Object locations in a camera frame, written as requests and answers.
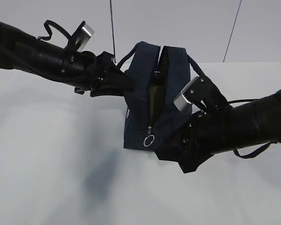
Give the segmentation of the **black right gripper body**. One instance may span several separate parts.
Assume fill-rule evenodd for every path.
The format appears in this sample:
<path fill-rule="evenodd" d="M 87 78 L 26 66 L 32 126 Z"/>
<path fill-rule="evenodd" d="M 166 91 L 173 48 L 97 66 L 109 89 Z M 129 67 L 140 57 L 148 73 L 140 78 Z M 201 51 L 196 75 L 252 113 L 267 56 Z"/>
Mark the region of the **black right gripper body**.
<path fill-rule="evenodd" d="M 181 127 L 177 128 L 173 131 L 169 136 L 165 138 L 167 139 L 188 139 L 189 141 L 189 152 L 190 156 L 189 159 L 194 160 L 207 160 L 211 157 L 210 154 L 201 153 L 200 152 L 200 141 L 198 138 L 198 130 L 199 130 L 199 123 L 204 118 L 204 113 L 196 112 L 190 116 L 190 119 L 183 124 Z"/>

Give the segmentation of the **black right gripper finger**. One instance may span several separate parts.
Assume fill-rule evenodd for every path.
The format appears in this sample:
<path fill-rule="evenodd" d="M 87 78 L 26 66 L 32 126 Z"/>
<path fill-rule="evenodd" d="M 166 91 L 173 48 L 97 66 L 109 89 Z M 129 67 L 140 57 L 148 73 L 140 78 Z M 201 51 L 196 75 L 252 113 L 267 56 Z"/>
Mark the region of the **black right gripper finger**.
<path fill-rule="evenodd" d="M 179 162 L 179 166 L 183 173 L 192 173 L 195 172 L 198 167 L 203 164 L 206 160 L 184 160 Z"/>
<path fill-rule="evenodd" d="M 189 141 L 185 138 L 167 139 L 155 150 L 159 160 L 183 162 L 189 159 Z"/>

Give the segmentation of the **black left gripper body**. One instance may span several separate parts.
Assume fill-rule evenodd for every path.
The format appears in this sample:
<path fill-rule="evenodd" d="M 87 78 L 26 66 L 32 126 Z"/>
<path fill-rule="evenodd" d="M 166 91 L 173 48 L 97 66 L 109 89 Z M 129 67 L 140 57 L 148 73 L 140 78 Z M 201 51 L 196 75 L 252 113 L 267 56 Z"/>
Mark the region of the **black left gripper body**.
<path fill-rule="evenodd" d="M 103 85 L 103 70 L 114 62 L 114 55 L 105 51 L 98 56 L 83 51 L 82 55 L 89 61 L 82 72 L 82 78 L 74 86 L 74 92 L 80 95 L 91 91 L 94 86 Z"/>

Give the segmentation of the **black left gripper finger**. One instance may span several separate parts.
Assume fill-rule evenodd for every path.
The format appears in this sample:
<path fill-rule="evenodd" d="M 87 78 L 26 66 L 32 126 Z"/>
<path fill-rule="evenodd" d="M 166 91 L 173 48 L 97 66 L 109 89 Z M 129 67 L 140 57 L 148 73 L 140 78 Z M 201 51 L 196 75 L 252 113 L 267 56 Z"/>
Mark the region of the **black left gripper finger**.
<path fill-rule="evenodd" d="M 117 67 L 105 67 L 103 70 L 103 87 L 105 89 L 132 91 L 135 88 L 135 81 Z"/>
<path fill-rule="evenodd" d="M 123 97 L 123 90 L 115 86 L 94 86 L 90 91 L 90 96 L 92 98 L 99 96 L 116 96 Z"/>

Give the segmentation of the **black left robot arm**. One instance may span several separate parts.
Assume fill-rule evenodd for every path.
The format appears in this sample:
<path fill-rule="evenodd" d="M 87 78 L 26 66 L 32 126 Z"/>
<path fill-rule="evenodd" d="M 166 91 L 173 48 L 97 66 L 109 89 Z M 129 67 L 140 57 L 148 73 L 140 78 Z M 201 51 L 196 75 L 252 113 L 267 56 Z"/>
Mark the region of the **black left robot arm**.
<path fill-rule="evenodd" d="M 90 91 L 91 97 L 121 97 L 134 90 L 135 81 L 114 64 L 113 54 L 84 51 L 94 34 L 85 21 L 73 34 L 51 20 L 44 28 L 48 35 L 35 37 L 0 22 L 0 69 L 38 75 L 73 86 L 77 94 Z"/>

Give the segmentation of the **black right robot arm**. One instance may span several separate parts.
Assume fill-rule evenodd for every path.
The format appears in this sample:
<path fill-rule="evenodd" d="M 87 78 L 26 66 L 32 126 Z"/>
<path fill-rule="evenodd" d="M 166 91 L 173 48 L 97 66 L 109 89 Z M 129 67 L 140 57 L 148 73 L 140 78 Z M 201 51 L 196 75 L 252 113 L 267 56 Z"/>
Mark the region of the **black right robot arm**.
<path fill-rule="evenodd" d="M 192 114 L 155 153 L 191 173 L 215 154 L 232 151 L 250 159 L 276 143 L 281 143 L 281 89 L 219 114 Z"/>

